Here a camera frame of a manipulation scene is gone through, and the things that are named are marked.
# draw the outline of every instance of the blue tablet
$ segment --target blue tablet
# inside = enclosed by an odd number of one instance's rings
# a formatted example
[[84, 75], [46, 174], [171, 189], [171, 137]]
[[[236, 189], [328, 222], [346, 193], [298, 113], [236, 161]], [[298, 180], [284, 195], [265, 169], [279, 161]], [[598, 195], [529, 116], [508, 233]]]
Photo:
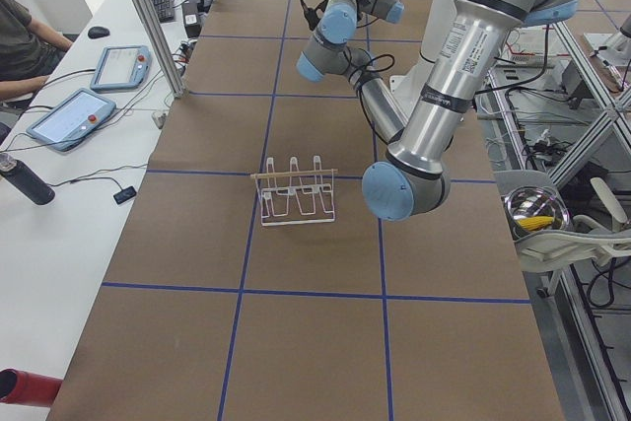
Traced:
[[116, 103], [80, 89], [27, 129], [35, 140], [65, 152], [76, 147], [111, 115]]
[[90, 89], [98, 93], [136, 89], [150, 65], [147, 46], [108, 46], [101, 54]]

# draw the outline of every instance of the computer mouse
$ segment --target computer mouse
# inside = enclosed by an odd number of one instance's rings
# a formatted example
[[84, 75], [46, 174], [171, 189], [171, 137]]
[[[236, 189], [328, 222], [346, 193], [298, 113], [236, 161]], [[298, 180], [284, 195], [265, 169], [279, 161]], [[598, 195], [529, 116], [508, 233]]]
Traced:
[[109, 30], [105, 27], [92, 27], [88, 30], [88, 38], [95, 39], [108, 36]]

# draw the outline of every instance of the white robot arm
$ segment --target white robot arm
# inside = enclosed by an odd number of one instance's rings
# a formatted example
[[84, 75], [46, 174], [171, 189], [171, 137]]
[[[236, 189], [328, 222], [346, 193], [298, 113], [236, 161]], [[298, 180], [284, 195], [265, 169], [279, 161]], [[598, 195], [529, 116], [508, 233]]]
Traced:
[[386, 161], [371, 165], [362, 182], [368, 207], [382, 219], [403, 220], [447, 199], [450, 179], [443, 153], [510, 30], [567, 20], [578, 7], [578, 0], [455, 3], [453, 27], [409, 117], [376, 72], [371, 54], [346, 44], [361, 12], [398, 22], [400, 0], [328, 0], [298, 60], [298, 70], [311, 81], [325, 74], [345, 76], [387, 141]]

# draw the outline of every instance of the white wire rack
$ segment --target white wire rack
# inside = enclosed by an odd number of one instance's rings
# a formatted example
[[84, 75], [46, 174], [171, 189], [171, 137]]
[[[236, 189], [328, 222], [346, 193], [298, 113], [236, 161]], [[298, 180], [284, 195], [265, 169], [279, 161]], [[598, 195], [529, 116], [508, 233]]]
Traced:
[[266, 173], [250, 175], [256, 182], [263, 226], [316, 224], [335, 221], [334, 177], [337, 170], [323, 170], [320, 156], [314, 168], [300, 171], [292, 157], [288, 172], [276, 172], [268, 158]]

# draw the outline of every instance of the white desk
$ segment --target white desk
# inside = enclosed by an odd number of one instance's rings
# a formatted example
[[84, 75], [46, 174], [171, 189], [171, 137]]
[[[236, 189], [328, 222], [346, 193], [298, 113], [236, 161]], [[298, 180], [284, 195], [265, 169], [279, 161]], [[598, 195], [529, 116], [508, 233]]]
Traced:
[[[111, 35], [89, 39], [91, 26], [109, 28]], [[177, 9], [174, 22], [162, 24], [175, 51], [186, 39]], [[105, 46], [146, 44], [149, 39], [131, 0], [105, 0], [52, 78], [94, 68]], [[160, 71], [152, 62], [149, 78]], [[61, 80], [42, 90], [33, 105], [56, 105], [81, 87], [90, 74]], [[160, 131], [151, 113], [164, 109], [169, 88], [159, 80], [152, 92], [116, 125], [91, 136], [68, 153], [38, 148], [12, 153], [47, 182], [60, 182], [100, 169], [147, 163]], [[109, 95], [123, 107], [136, 94]], [[0, 149], [24, 132], [42, 112], [25, 114]], [[12, 148], [37, 145], [18, 137]], [[144, 170], [110, 174], [123, 187], [140, 185]], [[133, 201], [120, 206], [112, 196], [117, 186], [107, 180], [56, 188], [48, 205], [35, 206], [6, 180], [0, 180], [0, 370], [17, 368], [63, 378], [86, 318], [99, 290]], [[3, 421], [40, 421], [48, 410], [0, 404]]]

